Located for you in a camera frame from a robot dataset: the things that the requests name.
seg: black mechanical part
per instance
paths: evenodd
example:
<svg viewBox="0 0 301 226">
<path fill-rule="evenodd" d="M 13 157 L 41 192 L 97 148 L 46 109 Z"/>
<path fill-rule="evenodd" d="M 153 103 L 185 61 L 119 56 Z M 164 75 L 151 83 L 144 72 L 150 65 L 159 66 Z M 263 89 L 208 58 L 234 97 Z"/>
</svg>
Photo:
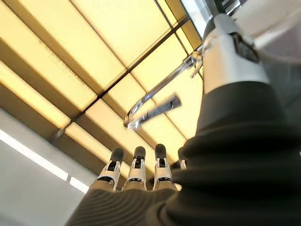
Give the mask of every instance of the black mechanical part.
<svg viewBox="0 0 301 226">
<path fill-rule="evenodd" d="M 235 50 L 238 55 L 247 60 L 253 61 L 254 63 L 259 63 L 260 60 L 258 54 L 254 50 L 253 46 L 245 43 L 241 35 L 238 33 L 231 33 L 230 35 L 233 37 Z"/>
<path fill-rule="evenodd" d="M 141 169 L 141 159 L 142 159 L 142 156 L 137 156 L 136 163 L 134 166 L 135 169 Z"/>
<path fill-rule="evenodd" d="M 166 148 L 163 144 L 157 144 L 156 145 L 155 155 L 156 155 L 156 159 L 157 158 L 160 158 L 160 159 L 166 158 Z"/>
<path fill-rule="evenodd" d="M 110 160 L 111 161 L 118 161 L 118 162 L 122 163 L 123 155 L 124 155 L 123 149 L 122 148 L 116 148 L 114 151 L 112 151 Z"/>
<path fill-rule="evenodd" d="M 103 180 L 103 181 L 106 181 L 106 182 L 113 181 L 113 183 L 114 183 L 114 180 L 111 177 L 101 177 L 101 178 L 98 178 L 97 180 Z"/>
<path fill-rule="evenodd" d="M 164 159 L 159 159 L 159 168 L 165 168 L 165 160 Z"/>
<path fill-rule="evenodd" d="M 145 152 L 145 148 L 142 147 L 142 146 L 139 146 L 135 149 L 135 152 L 134 152 L 134 159 L 144 159 L 145 160 L 145 155 L 146 155 L 146 152 Z"/>
<path fill-rule="evenodd" d="M 158 178 L 158 181 L 171 181 L 170 178 Z"/>
<path fill-rule="evenodd" d="M 178 150 L 178 156 L 179 156 L 179 162 L 181 162 L 183 159 L 185 160 L 186 158 L 183 155 L 183 147 L 180 147 Z"/>
<path fill-rule="evenodd" d="M 139 178 L 132 178 L 132 179 L 129 179 L 129 181 L 137 181 L 137 182 L 141 182 L 141 179 L 139 179 Z"/>
<path fill-rule="evenodd" d="M 216 5 L 216 8 L 218 10 L 219 13 L 226 13 L 226 6 L 223 6 L 222 4 L 223 0 L 214 0 L 214 3 Z"/>
<path fill-rule="evenodd" d="M 114 171 L 116 167 L 116 162 L 112 161 L 108 166 L 108 171 Z"/>
</svg>

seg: light panel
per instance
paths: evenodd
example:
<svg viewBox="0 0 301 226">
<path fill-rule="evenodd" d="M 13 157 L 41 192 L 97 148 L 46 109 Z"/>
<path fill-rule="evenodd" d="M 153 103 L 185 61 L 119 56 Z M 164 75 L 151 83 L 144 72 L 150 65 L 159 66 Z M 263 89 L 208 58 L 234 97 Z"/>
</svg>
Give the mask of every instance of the light panel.
<svg viewBox="0 0 301 226">
<path fill-rule="evenodd" d="M 191 20 L 188 20 L 185 24 L 183 24 L 181 29 L 183 30 L 193 49 L 197 49 L 202 44 L 201 37 L 199 36 Z"/>
<path fill-rule="evenodd" d="M 176 31 L 176 34 L 178 35 L 179 39 L 181 40 L 181 42 L 183 43 L 183 46 L 185 47 L 186 51 L 188 52 L 188 54 L 193 52 L 193 48 L 190 44 L 190 42 L 188 41 L 188 38 L 186 37 L 186 35 L 184 34 L 182 28 L 179 28 Z"/>
<path fill-rule="evenodd" d="M 9 145 L 10 147 L 14 148 L 17 152 L 24 155 L 25 157 L 29 158 L 39 166 L 43 167 L 44 169 L 48 170 L 49 172 L 56 175 L 58 178 L 66 181 L 68 178 L 68 173 L 63 171 L 62 169 L 58 168 L 48 160 L 44 159 L 42 156 L 36 154 L 34 151 L 29 149 L 28 147 L 21 144 L 19 141 L 15 140 L 6 132 L 0 130 L 0 140 L 4 143 Z"/>
<path fill-rule="evenodd" d="M 145 91 L 143 88 L 131 74 L 128 74 L 116 84 L 107 95 L 105 95 L 104 100 L 113 108 L 113 110 L 115 110 L 112 102 L 106 98 L 106 96 L 110 96 L 117 104 L 119 104 L 120 108 L 122 108 L 124 112 L 122 117 L 124 117 L 125 113 L 127 113 L 144 95 Z M 152 100 L 149 100 L 141 109 L 139 109 L 136 116 L 139 115 L 139 113 L 145 113 L 154 106 L 155 103 Z M 178 150 L 184 145 L 186 139 L 164 114 L 144 123 L 141 129 L 147 133 L 147 136 L 155 141 L 155 144 L 165 145 L 169 157 L 167 159 L 170 163 L 174 163 L 178 160 Z"/>
<path fill-rule="evenodd" d="M 152 0 L 71 0 L 125 65 L 131 64 L 169 26 Z"/>
<path fill-rule="evenodd" d="M 103 146 L 94 137 L 88 134 L 75 122 L 73 122 L 70 126 L 67 127 L 65 133 L 77 143 L 82 145 L 85 149 L 89 150 L 93 155 L 102 160 L 105 164 L 107 164 L 110 161 L 112 152 L 105 146 Z M 127 178 L 129 170 L 129 166 L 125 162 L 122 162 L 120 174 L 124 178 Z"/>
<path fill-rule="evenodd" d="M 69 123 L 70 119 L 65 114 L 16 75 L 2 61 L 0 61 L 0 82 L 56 127 L 64 128 Z"/>
<path fill-rule="evenodd" d="M 79 189 L 82 193 L 87 193 L 87 191 L 89 190 L 89 186 L 85 185 L 83 182 L 77 180 L 74 177 L 71 177 L 70 179 L 70 185 L 72 185 L 73 187 Z"/>
<path fill-rule="evenodd" d="M 1 40 L 78 109 L 85 109 L 96 99 L 96 94 L 83 84 L 2 1 L 0 20 L 5 21 L 0 23 Z"/>
<path fill-rule="evenodd" d="M 181 21 L 181 19 L 187 16 L 181 1 L 182 0 L 165 0 L 177 21 Z"/>
<path fill-rule="evenodd" d="M 163 10 L 164 14 L 166 15 L 167 19 L 169 20 L 170 24 L 172 26 L 177 26 L 178 22 L 173 15 L 172 11 L 168 7 L 167 3 L 165 0 L 158 0 L 158 4 L 160 5 L 161 9 Z"/>
<path fill-rule="evenodd" d="M 169 37 L 133 71 L 132 75 L 147 91 L 166 78 L 187 57 L 175 35 Z M 190 75 L 194 69 L 182 72 L 153 97 L 160 103 L 177 93 L 182 106 L 166 113 L 175 126 L 189 139 L 195 135 L 202 97 L 202 80 Z"/>
<path fill-rule="evenodd" d="M 124 70 L 68 0 L 4 1 L 97 94 Z"/>
<path fill-rule="evenodd" d="M 153 174 L 155 170 L 154 150 L 133 130 L 123 126 L 123 120 L 103 100 L 98 100 L 86 111 L 86 116 L 94 121 L 109 136 L 118 141 L 132 155 L 137 146 L 143 146 L 146 151 L 146 167 Z"/>
</svg>

